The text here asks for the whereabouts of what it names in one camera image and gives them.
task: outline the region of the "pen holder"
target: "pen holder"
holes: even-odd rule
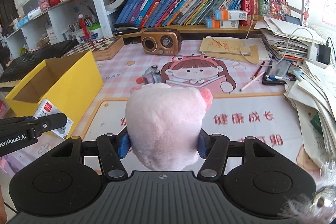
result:
[[[89,29],[91,39],[93,41],[104,38],[103,31],[101,30],[101,27],[100,27],[99,23],[88,27],[88,29]]]
[[[83,29],[80,29],[76,32],[70,33],[72,35],[72,39],[77,39],[79,43],[85,43],[85,34]]]

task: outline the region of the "open cardboard box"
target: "open cardboard box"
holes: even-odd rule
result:
[[[6,96],[18,116],[32,116],[43,99],[68,116],[71,135],[103,81],[92,52],[43,60]]]

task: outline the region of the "pencil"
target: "pencil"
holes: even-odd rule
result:
[[[243,86],[239,91],[243,91],[244,89],[246,89],[254,81],[256,81],[257,79],[259,79],[260,77],[262,77],[264,75],[264,73],[265,73],[264,71],[262,73],[260,73],[256,78],[252,79],[249,83],[247,83],[245,86]]]
[[[265,61],[263,61],[259,67],[259,69],[256,71],[256,73],[252,76],[252,80],[257,77],[258,73],[260,72],[261,68],[263,67],[263,64],[265,64]]]

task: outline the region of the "white cable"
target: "white cable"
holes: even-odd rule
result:
[[[253,22],[254,22],[254,16],[255,16],[255,12],[256,12],[255,0],[253,0],[253,6],[254,6],[253,17],[252,17],[251,25],[250,25],[250,28],[249,28],[247,34],[246,34],[245,39],[247,39],[247,37],[248,37],[248,35],[249,35],[249,33],[250,33],[250,30],[251,30],[252,24],[253,24]],[[306,28],[303,28],[303,27],[298,27],[298,28],[295,29],[295,30],[292,32],[292,34],[290,35],[290,37],[289,37],[289,39],[288,39],[288,41],[287,41],[287,44],[286,44],[285,53],[283,54],[282,58],[281,58],[277,63],[273,63],[272,65],[260,65],[260,64],[251,62],[251,61],[248,60],[248,59],[245,57],[245,55],[243,55],[243,53],[242,53],[242,47],[243,47],[243,45],[246,45],[245,42],[243,42],[243,43],[241,44],[241,46],[240,46],[240,54],[246,59],[246,61],[248,61],[249,63],[254,64],[254,65],[258,65],[258,66],[261,66],[261,67],[272,67],[272,66],[274,66],[274,65],[277,65],[277,64],[279,64],[279,63],[284,59],[284,57],[285,57],[285,55],[286,55],[286,53],[287,53],[288,46],[289,46],[289,42],[290,42],[292,36],[293,36],[293,34],[294,34],[297,30],[299,30],[299,29],[304,29],[304,30],[306,30],[307,32],[309,32],[309,33],[311,34],[312,42],[311,42],[311,46],[309,46],[309,47],[311,47],[311,49],[312,49],[313,47],[315,47],[314,37],[313,37],[313,34],[311,33],[311,31],[308,30],[308,29],[306,29]]]

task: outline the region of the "wooden radio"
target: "wooden radio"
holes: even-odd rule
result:
[[[181,50],[182,37],[176,29],[148,29],[141,34],[141,43],[148,54],[175,56]]]

